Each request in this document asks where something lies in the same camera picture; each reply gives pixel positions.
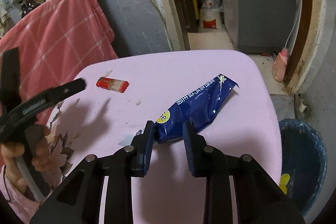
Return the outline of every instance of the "gray handle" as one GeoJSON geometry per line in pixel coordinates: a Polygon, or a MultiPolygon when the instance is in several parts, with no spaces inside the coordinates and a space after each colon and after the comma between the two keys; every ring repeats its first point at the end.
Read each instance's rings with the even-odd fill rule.
{"type": "Polygon", "coordinates": [[[25,130],[24,136],[21,136],[18,142],[25,146],[25,153],[15,158],[17,167],[19,168],[22,177],[27,182],[28,187],[34,195],[36,201],[41,201],[46,198],[50,192],[48,183],[44,180],[42,174],[35,170],[31,160],[35,155],[35,146],[43,137],[43,127],[38,124],[33,124],[25,130]]]}

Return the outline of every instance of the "pink sleeve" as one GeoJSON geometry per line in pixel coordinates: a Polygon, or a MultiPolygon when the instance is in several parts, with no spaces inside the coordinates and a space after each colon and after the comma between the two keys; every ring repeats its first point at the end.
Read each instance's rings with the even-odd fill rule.
{"type": "Polygon", "coordinates": [[[29,224],[30,219],[37,211],[40,203],[31,201],[14,188],[7,176],[4,175],[4,167],[5,166],[2,167],[0,173],[0,190],[17,216],[23,223],[29,224]]]}

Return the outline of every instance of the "human hand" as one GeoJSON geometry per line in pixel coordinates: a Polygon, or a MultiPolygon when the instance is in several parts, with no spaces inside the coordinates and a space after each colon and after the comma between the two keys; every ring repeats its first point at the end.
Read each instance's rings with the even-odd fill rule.
{"type": "MultiPolygon", "coordinates": [[[[43,128],[43,135],[50,134],[47,127],[43,128]]],[[[1,154],[6,166],[6,176],[13,186],[23,195],[26,192],[27,182],[23,179],[22,174],[17,167],[14,158],[23,155],[25,147],[21,143],[7,142],[1,145],[1,154]]],[[[43,172],[48,170],[50,166],[50,150],[48,148],[45,137],[41,138],[35,146],[35,156],[31,160],[31,164],[36,171],[43,172]]]]}

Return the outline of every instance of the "yellow circle logo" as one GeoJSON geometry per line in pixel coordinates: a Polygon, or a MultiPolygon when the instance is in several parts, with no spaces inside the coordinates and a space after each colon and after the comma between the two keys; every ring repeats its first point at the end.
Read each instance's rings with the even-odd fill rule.
{"type": "Polygon", "coordinates": [[[166,110],[165,112],[162,113],[162,115],[157,119],[158,123],[165,123],[169,120],[170,118],[170,112],[169,110],[166,110]]]}

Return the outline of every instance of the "white cord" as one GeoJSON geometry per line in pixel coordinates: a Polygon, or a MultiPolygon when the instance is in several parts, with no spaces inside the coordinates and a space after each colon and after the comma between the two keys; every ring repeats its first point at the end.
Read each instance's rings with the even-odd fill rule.
{"type": "Polygon", "coordinates": [[[163,27],[164,27],[164,30],[165,30],[165,34],[166,34],[166,38],[167,38],[167,42],[168,42],[168,45],[171,49],[171,51],[174,51],[174,47],[170,41],[170,38],[168,36],[168,31],[167,31],[167,24],[166,24],[166,20],[164,19],[160,9],[157,7],[157,5],[155,4],[155,2],[153,0],[150,0],[150,2],[153,4],[153,6],[155,7],[155,9],[157,10],[157,12],[159,13],[159,16],[161,18],[161,21],[162,21],[162,24],[163,24],[163,27]]]}

